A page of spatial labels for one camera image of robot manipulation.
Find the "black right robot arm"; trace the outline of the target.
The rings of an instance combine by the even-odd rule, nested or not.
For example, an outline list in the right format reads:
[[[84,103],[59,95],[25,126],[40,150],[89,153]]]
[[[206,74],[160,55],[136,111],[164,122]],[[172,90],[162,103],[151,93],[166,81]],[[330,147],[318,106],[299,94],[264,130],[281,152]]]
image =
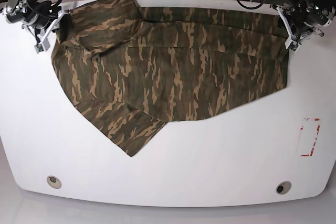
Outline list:
[[[43,1],[38,0],[1,0],[4,7],[1,14],[9,24],[21,22],[23,28],[27,29],[40,42],[40,37],[50,27],[52,22],[59,17],[62,0]]]

